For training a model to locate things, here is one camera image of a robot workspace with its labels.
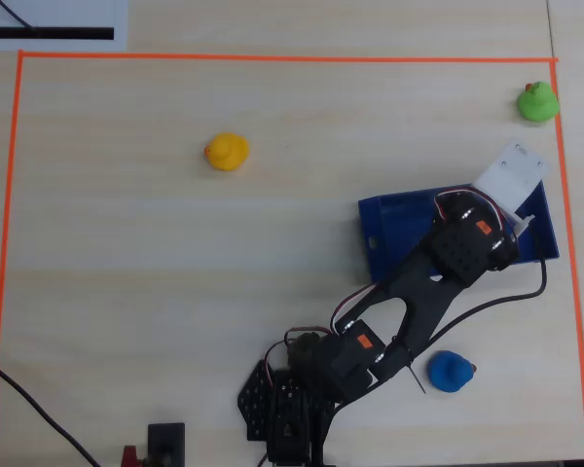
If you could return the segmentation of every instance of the blue box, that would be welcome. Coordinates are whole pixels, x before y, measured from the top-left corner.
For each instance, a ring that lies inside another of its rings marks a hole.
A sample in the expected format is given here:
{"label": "blue box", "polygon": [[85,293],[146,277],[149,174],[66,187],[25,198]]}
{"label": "blue box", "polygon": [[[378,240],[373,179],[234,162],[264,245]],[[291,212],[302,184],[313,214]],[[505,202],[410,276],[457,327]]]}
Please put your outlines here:
{"label": "blue box", "polygon": [[[373,282],[386,278],[428,233],[436,215],[433,202],[435,195],[463,187],[467,185],[383,195],[359,201],[361,227]],[[560,256],[543,182],[538,184],[517,210],[521,218],[532,214],[534,219],[518,240],[520,256],[516,263],[538,261],[531,230],[535,231],[546,260]]]}

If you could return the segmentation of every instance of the rubber duck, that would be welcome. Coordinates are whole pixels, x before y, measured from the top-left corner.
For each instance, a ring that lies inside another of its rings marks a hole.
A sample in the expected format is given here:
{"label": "rubber duck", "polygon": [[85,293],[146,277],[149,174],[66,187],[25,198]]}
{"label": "rubber duck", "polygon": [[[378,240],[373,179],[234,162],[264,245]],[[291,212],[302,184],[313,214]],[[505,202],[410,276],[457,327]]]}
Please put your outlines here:
{"label": "rubber duck", "polygon": [[433,386],[444,392],[457,392],[476,373],[476,365],[457,353],[441,350],[426,365],[428,379]]}
{"label": "rubber duck", "polygon": [[219,170],[236,170],[249,155],[249,143],[235,133],[217,134],[205,146],[205,158]]}
{"label": "rubber duck", "polygon": [[526,85],[517,99],[517,107],[522,116],[532,122],[547,122],[560,111],[554,90],[542,81]]}

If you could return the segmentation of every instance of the blue rubber duck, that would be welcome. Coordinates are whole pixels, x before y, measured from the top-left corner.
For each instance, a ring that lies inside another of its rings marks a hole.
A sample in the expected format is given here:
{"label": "blue rubber duck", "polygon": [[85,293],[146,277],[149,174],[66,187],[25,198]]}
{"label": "blue rubber duck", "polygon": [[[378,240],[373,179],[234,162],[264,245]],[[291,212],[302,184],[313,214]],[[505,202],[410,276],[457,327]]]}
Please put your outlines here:
{"label": "blue rubber duck", "polygon": [[426,365],[428,379],[433,386],[444,392],[457,392],[476,373],[476,366],[457,353],[441,350]]}

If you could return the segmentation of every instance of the yellow rubber duck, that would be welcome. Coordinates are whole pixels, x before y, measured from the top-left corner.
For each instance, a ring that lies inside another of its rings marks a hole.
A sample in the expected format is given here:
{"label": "yellow rubber duck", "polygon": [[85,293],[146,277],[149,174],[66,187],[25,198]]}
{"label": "yellow rubber duck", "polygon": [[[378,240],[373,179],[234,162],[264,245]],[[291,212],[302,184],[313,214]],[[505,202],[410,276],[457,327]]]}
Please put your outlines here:
{"label": "yellow rubber duck", "polygon": [[249,155],[249,143],[235,133],[220,133],[205,146],[205,158],[219,170],[236,170]]}

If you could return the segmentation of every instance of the orange tape border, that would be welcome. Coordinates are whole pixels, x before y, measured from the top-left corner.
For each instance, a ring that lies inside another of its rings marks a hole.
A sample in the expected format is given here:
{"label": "orange tape border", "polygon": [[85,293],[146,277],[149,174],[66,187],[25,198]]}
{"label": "orange tape border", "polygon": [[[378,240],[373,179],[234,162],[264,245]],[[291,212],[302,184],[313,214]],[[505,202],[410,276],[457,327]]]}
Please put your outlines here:
{"label": "orange tape border", "polygon": [[[241,54],[127,54],[127,53],[53,53],[18,51],[18,66],[13,98],[13,114],[11,116],[11,137],[9,142],[9,159],[7,164],[7,181],[4,199],[4,214],[2,220],[2,245],[0,250],[0,336],[2,330],[2,313],[9,247],[9,224],[11,219],[11,198],[13,188],[13,170],[18,133],[19,97],[21,92],[21,74],[23,60],[30,58],[100,58],[100,59],[164,59],[164,60],[229,60],[229,61],[278,61],[305,63],[549,63],[550,78],[554,92],[558,94],[556,76],[557,57],[441,57],[441,56],[286,56],[286,55],[241,55]],[[563,200],[565,203],[566,233],[568,253],[571,267],[573,301],[575,307],[575,326],[577,332],[578,354],[580,362],[580,378],[582,386],[582,405],[584,411],[584,324],[575,258],[575,242],[571,222],[568,179],[566,174],[565,144],[560,114],[556,116],[556,140],[563,185]]]}

